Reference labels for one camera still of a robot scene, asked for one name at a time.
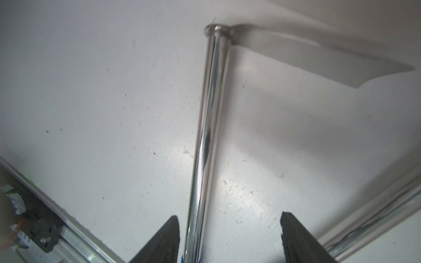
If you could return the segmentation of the aluminium front rail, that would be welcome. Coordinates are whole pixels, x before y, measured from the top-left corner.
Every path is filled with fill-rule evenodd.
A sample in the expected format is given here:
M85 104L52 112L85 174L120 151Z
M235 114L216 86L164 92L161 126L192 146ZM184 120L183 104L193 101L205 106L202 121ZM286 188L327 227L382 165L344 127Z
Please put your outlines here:
M41 191L34 183L19 173L4 158L1 158L1 167L11 173L20 183L27 187L49 209L52 210L65 226L62 229L59 244L68 250L72 256L82 263L122 263L124 262L116 253L109 249L101 240L96 238L89 230L81 225L66 210Z

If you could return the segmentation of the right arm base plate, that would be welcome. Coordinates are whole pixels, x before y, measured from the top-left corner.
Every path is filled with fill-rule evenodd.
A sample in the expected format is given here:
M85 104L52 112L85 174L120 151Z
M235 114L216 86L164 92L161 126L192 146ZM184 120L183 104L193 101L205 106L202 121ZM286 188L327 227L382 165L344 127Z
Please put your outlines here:
M23 233L43 252L58 244L65 223L43 201L1 168L1 248L17 244Z

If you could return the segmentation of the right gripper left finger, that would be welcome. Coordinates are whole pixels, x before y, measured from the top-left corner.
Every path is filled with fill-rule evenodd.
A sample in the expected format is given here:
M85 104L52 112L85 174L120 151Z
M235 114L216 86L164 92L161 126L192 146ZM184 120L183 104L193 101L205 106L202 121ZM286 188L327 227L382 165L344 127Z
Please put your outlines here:
M130 263L176 263L180 245L180 226L171 216Z

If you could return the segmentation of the blue-handled small hoe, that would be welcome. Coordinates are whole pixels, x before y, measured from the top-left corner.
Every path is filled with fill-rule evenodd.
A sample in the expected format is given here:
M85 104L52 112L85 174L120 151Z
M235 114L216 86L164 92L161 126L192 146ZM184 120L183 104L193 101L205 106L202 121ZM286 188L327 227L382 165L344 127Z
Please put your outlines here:
M413 71L402 62L370 54L370 43L293 25L209 24L182 261L202 259L203 233L214 171L225 81L232 46L241 46L323 78L359 88L383 76Z

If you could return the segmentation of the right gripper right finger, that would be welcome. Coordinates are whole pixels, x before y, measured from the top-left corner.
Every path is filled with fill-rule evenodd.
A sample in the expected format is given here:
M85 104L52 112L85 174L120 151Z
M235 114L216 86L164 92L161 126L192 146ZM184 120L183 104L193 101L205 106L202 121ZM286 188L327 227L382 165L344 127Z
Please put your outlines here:
M280 224L287 263L337 263L292 213L283 212Z

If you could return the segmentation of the wooden-handled hoe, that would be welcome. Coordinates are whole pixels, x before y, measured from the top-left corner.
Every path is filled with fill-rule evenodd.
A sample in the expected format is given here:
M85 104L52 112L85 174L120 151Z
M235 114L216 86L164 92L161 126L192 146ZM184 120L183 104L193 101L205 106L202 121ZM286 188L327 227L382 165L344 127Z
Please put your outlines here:
M337 226L319 238L342 262L421 210L421 165L418 164Z

